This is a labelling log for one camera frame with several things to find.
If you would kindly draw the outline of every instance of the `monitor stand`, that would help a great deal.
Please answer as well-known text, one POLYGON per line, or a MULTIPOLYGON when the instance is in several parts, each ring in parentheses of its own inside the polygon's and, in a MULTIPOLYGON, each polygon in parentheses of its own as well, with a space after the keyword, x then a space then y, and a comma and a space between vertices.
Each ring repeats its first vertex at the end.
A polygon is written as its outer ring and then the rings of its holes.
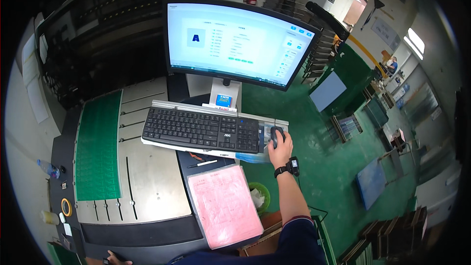
POLYGON ((209 96, 209 106, 216 108, 218 106, 218 104, 216 104, 218 95, 223 95, 231 97, 231 103, 228 108, 232 110, 237 109, 236 104, 240 105, 240 102, 238 103, 237 100, 237 98, 239 97, 239 91, 241 89, 240 84, 241 83, 239 81, 213 78, 211 95, 209 96))

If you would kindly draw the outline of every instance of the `black keyboard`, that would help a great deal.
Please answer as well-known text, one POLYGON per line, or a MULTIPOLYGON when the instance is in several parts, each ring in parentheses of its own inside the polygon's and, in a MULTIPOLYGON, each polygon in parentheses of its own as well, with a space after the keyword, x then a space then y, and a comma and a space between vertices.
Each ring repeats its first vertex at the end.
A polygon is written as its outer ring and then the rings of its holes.
POLYGON ((142 138, 205 150, 257 153, 259 123, 254 119, 151 107, 142 138))

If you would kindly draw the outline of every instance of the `wrist strap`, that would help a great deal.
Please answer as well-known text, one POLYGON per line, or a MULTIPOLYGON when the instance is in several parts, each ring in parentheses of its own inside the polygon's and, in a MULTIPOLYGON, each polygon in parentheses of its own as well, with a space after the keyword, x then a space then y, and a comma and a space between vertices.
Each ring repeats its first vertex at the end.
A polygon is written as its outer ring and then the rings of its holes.
POLYGON ((275 178, 280 175, 281 173, 285 172, 285 171, 288 171, 288 168, 286 168, 286 166, 283 166, 283 167, 280 167, 278 169, 275 170, 275 178))

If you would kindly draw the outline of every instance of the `computer monitor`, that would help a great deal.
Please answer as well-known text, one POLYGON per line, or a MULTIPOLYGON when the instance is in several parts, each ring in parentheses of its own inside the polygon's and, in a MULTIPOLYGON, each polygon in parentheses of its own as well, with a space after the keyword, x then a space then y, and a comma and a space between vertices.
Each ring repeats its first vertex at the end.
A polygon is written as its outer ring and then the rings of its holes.
POLYGON ((320 31, 262 7, 224 0, 164 6, 168 71, 286 91, 320 31))

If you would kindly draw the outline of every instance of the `ceiling light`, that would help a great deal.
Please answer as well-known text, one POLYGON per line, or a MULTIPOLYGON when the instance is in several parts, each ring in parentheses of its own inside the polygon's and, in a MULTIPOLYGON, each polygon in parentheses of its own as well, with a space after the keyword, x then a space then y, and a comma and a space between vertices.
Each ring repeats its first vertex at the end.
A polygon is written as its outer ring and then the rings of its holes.
POLYGON ((422 39, 411 28, 409 28, 408 32, 409 32, 409 38, 412 41, 412 43, 414 43, 415 46, 423 53, 425 49, 425 44, 422 41, 422 39))
POLYGON ((419 56, 419 58, 421 60, 423 60, 423 55, 419 52, 419 50, 415 47, 414 44, 412 44, 412 42, 409 40, 409 38, 407 38, 406 36, 404 36, 404 40, 407 42, 407 44, 409 44, 410 47, 412 47, 412 49, 415 51, 415 53, 419 56))

